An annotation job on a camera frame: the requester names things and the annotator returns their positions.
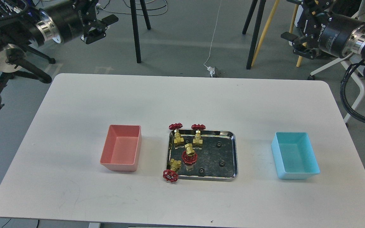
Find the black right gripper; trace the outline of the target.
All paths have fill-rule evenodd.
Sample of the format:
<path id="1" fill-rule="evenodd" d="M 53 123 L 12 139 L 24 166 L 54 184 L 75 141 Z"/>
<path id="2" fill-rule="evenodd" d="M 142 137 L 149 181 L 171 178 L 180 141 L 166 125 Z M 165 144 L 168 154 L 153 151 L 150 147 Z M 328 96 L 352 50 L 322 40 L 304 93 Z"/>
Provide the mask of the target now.
<path id="1" fill-rule="evenodd" d="M 303 9 L 299 20 L 302 36 L 284 32 L 281 38 L 292 42 L 294 54 L 313 60 L 318 51 L 338 58 L 358 52 L 357 39 L 365 33 L 365 22 L 331 13 L 328 8 L 333 0 L 293 0 L 292 3 Z"/>

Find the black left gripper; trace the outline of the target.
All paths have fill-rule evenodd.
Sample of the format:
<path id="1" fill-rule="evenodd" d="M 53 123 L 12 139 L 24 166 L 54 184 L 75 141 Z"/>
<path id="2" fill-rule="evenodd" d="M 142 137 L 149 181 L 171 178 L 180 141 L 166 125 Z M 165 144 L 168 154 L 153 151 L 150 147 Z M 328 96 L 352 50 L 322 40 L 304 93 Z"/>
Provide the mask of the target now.
<path id="1" fill-rule="evenodd" d="M 105 38 L 107 28 L 102 27 L 118 22 L 119 18 L 110 14 L 98 20 L 97 3 L 97 0 L 63 0 L 42 8 L 46 39 L 67 43 L 80 38 L 85 44 L 91 44 Z"/>

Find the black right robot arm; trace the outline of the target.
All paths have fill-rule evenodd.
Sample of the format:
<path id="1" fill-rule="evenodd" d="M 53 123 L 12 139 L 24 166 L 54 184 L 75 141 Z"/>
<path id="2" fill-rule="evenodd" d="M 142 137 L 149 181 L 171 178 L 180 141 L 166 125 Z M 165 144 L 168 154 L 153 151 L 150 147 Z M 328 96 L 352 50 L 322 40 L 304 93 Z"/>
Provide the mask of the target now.
<path id="1" fill-rule="evenodd" d="M 313 60 L 320 52 L 337 58 L 355 53 L 365 60 L 365 22 L 332 13 L 332 0 L 291 2 L 303 8 L 299 20 L 302 36 L 284 32 L 281 38 L 291 42 L 294 54 Z"/>

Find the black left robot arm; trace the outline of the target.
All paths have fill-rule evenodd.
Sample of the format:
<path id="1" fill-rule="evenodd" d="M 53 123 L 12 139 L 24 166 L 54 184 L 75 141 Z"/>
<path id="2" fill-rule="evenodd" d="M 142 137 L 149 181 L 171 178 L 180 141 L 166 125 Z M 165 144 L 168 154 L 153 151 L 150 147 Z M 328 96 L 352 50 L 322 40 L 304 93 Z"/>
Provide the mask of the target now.
<path id="1" fill-rule="evenodd" d="M 118 18 L 97 19 L 97 0 L 61 0 L 45 8 L 35 8 L 26 0 L 0 0 L 0 94 L 14 76 L 49 84 L 52 78 L 27 60 L 26 52 L 55 63 L 31 44 L 42 46 L 53 40 L 63 44 L 80 38 L 90 44 L 106 37 L 106 30 Z"/>

